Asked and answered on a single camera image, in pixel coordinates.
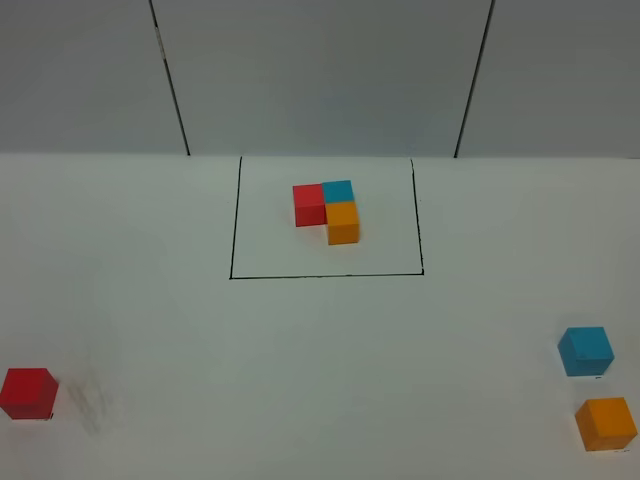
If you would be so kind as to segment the orange template cube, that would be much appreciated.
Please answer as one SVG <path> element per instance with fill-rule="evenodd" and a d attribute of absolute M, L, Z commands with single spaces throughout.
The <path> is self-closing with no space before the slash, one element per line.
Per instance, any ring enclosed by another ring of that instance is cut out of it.
<path fill-rule="evenodd" d="M 360 240 L 360 221 L 354 201 L 326 205 L 329 245 L 354 244 Z"/>

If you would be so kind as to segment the red template cube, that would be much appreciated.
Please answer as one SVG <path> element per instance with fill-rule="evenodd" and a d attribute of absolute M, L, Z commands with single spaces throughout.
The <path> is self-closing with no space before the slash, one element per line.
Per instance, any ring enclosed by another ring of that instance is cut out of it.
<path fill-rule="evenodd" d="M 292 192 L 297 227 L 319 226 L 326 223 L 324 191 L 320 183 L 294 185 Z"/>

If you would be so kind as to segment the blue template cube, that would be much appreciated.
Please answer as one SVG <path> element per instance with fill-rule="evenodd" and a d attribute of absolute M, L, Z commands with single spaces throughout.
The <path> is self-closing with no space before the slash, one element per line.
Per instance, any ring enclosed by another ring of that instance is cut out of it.
<path fill-rule="evenodd" d="M 326 204 L 354 201 L 354 193 L 350 180 L 323 182 L 321 186 Z"/>

